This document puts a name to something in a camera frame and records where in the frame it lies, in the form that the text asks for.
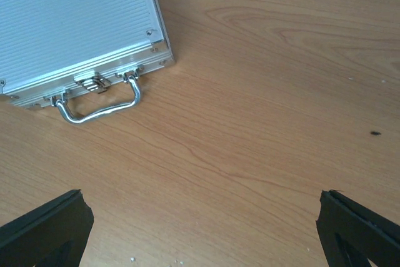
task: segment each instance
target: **aluminum case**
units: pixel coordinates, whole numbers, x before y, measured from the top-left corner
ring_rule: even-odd
[[[157,0],[0,0],[0,97],[13,105],[56,106],[92,91],[85,79],[129,83],[173,62]]]

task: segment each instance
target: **case lock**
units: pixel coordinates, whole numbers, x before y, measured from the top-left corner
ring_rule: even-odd
[[[76,81],[76,83],[87,89],[89,92],[97,94],[106,92],[107,88],[111,85],[111,82],[108,79],[102,77],[101,74],[97,72],[91,78],[81,79]]]

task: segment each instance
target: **ribbed metal surface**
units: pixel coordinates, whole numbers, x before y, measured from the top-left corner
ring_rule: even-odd
[[[0,0],[5,92],[55,71],[148,42],[161,31],[149,0]]]

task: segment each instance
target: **metal handle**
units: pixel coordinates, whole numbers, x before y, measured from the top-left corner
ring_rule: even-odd
[[[71,112],[71,110],[68,108],[67,106],[67,99],[64,97],[64,95],[62,96],[61,99],[58,99],[56,96],[53,96],[51,98],[51,105],[54,107],[57,107],[58,110],[61,113],[61,116],[69,123],[71,124],[82,124],[82,123],[86,123],[90,120],[95,120],[97,118],[100,118],[104,115],[108,115],[108,114],[112,114],[118,111],[122,111],[123,109],[128,109],[131,107],[134,107],[135,105],[137,105],[140,102],[140,99],[142,97],[142,92],[140,90],[139,85],[137,84],[137,78],[138,78],[138,74],[136,72],[132,73],[125,73],[124,74],[124,82],[125,83],[129,83],[129,85],[131,86],[133,92],[135,93],[135,98],[128,103],[120,103],[120,104],[116,104],[114,106],[109,106],[108,108],[104,108],[104,109],[100,109],[98,111],[95,111],[81,119],[75,118]]]

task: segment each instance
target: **wooden table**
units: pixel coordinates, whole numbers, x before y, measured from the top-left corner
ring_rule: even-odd
[[[178,62],[138,107],[0,105],[1,224],[81,188],[81,266],[193,267],[327,266],[323,189],[400,222],[400,0],[159,2]]]

